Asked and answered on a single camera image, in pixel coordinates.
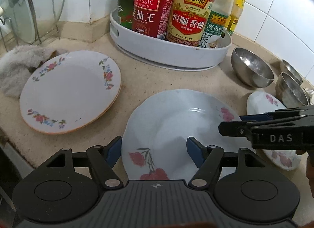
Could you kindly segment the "yellow green oyster sauce bottle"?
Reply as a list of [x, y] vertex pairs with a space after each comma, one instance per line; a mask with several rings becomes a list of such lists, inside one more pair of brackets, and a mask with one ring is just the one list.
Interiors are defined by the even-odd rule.
[[225, 25], [226, 31], [232, 36], [244, 9], [245, 0], [234, 0], [231, 14]]

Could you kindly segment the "large white pink-flower plate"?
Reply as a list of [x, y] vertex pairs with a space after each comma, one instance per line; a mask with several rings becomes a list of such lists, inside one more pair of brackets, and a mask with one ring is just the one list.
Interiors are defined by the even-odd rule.
[[226, 152], [250, 148], [245, 138], [223, 137], [223, 121], [239, 121], [231, 107], [209, 94], [180, 89], [146, 99], [131, 114], [122, 137], [122, 162], [130, 180], [185, 180], [197, 171], [186, 150], [192, 136]]

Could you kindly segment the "white plate colourful floral rim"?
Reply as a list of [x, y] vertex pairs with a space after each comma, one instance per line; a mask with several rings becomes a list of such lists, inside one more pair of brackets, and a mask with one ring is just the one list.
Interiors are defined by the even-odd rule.
[[58, 55], [36, 69], [20, 95], [25, 123], [44, 134], [66, 134], [100, 118], [117, 99], [121, 71], [99, 52]]

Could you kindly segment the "white two-tier rotating rack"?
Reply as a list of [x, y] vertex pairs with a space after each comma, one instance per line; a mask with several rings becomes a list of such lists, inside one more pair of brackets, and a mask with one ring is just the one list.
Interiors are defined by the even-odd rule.
[[232, 46], [224, 32], [214, 49], [187, 46], [136, 33], [118, 23], [118, 11], [110, 13], [110, 36], [117, 48], [131, 58], [153, 66], [198, 72], [219, 65]]

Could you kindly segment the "steel bowl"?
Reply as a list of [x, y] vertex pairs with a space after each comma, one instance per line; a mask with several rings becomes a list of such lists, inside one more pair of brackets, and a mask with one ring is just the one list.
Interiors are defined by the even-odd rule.
[[275, 85], [276, 98], [286, 108], [297, 108], [309, 105], [309, 100], [301, 86], [287, 73], [281, 72]]
[[265, 88], [275, 79], [274, 72], [269, 65], [247, 49], [234, 48], [231, 63], [236, 76], [250, 87]]
[[299, 85], [302, 85], [303, 80], [300, 74], [286, 60], [281, 60], [280, 70], [281, 72], [285, 72], [286, 74], [289, 74]]

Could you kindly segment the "yellow cap vinegar bottle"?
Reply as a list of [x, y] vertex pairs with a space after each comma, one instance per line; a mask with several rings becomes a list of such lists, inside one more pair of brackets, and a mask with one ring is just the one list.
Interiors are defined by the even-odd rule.
[[198, 46], [215, 0], [173, 0], [165, 39]]

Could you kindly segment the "red label soy sauce bottle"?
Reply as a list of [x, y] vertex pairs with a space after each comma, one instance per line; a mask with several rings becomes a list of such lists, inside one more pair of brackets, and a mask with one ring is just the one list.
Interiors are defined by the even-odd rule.
[[173, 0], [134, 0], [132, 30], [163, 40]]

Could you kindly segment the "green label fish soy bottle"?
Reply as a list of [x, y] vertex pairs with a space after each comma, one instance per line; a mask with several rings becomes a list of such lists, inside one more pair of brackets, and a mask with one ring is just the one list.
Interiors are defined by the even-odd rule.
[[232, 11], [234, 0], [215, 0], [204, 28], [199, 47], [215, 48]]

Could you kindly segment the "small white pink-flower plate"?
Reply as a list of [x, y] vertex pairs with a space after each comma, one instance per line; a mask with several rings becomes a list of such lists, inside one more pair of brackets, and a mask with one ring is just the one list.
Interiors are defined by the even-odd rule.
[[[269, 93], [255, 91], [248, 96], [247, 115], [264, 114], [278, 109], [286, 109], [286, 107]], [[263, 150], [263, 152], [272, 163], [287, 171], [296, 169], [302, 159], [295, 153], [295, 150]]]

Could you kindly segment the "grey dish rag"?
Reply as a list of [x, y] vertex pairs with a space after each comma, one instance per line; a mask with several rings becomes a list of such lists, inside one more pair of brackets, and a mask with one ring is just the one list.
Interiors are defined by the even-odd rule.
[[67, 50], [21, 45], [1, 57], [1, 92], [18, 99], [31, 74], [49, 59]]

